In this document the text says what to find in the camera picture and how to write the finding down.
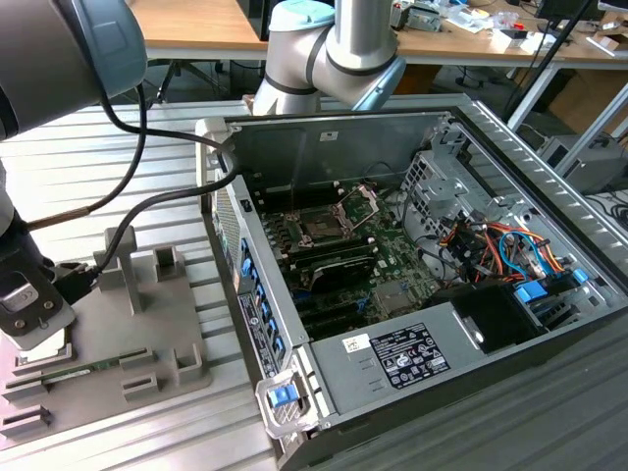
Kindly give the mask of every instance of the power supply label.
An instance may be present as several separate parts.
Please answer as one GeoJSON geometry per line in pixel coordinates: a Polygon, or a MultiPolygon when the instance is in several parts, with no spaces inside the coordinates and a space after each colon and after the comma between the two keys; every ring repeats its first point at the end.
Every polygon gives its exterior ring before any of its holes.
{"type": "Polygon", "coordinates": [[[393,388],[402,390],[449,369],[425,324],[371,339],[371,346],[393,388]]]}

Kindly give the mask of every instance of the table leg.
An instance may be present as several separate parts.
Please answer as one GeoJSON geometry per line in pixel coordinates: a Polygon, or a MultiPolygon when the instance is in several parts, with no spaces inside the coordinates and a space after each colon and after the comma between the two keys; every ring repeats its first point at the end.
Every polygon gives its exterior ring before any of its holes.
{"type": "Polygon", "coordinates": [[[528,94],[523,98],[521,104],[517,107],[512,117],[508,120],[508,127],[513,131],[517,131],[523,120],[525,120],[532,107],[537,103],[537,100],[541,97],[551,80],[556,73],[560,70],[560,66],[557,64],[550,64],[541,74],[537,82],[530,89],[528,94]]]}

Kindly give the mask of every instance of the green circuit board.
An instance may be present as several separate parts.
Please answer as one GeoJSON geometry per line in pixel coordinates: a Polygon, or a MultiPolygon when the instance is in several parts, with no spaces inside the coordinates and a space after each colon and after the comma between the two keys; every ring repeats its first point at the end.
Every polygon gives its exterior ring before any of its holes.
{"type": "Polygon", "coordinates": [[[414,312],[440,288],[392,208],[370,194],[352,191],[340,207],[262,215],[294,304],[315,340],[414,312]],[[367,239],[370,243],[360,242],[367,239]],[[339,249],[352,242],[354,248],[339,249]],[[293,259],[313,252],[322,255],[295,269],[293,259]],[[357,283],[344,285],[340,278],[337,288],[316,292],[312,274],[343,257],[368,260],[370,272],[357,283]]]}

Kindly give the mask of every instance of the sticker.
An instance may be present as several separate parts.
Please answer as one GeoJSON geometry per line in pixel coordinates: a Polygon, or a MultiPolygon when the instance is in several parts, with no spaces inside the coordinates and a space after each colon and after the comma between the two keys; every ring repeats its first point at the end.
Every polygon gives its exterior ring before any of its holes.
{"type": "Polygon", "coordinates": [[[425,324],[371,339],[371,346],[391,385],[398,390],[450,369],[425,324]]]}
{"type": "Polygon", "coordinates": [[[278,369],[264,334],[264,323],[259,321],[259,314],[250,294],[238,296],[237,300],[255,349],[257,362],[262,367],[262,374],[265,378],[272,378],[277,374],[278,369]]]}
{"type": "Polygon", "coordinates": [[[359,336],[342,339],[342,343],[344,344],[344,349],[347,353],[352,353],[354,351],[361,350],[362,348],[368,348],[371,346],[368,334],[360,334],[359,336]]]}
{"type": "Polygon", "coordinates": [[[321,142],[338,139],[338,131],[321,132],[321,142]]]}

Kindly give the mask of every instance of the motherboard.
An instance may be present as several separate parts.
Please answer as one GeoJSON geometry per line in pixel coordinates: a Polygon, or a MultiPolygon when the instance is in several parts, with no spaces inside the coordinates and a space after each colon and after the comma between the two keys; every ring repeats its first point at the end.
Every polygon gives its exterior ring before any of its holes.
{"type": "Polygon", "coordinates": [[[275,194],[281,204],[265,198],[260,208],[313,340],[416,311],[440,288],[402,228],[401,209],[379,193],[368,184],[335,185],[317,195],[275,194]]]}

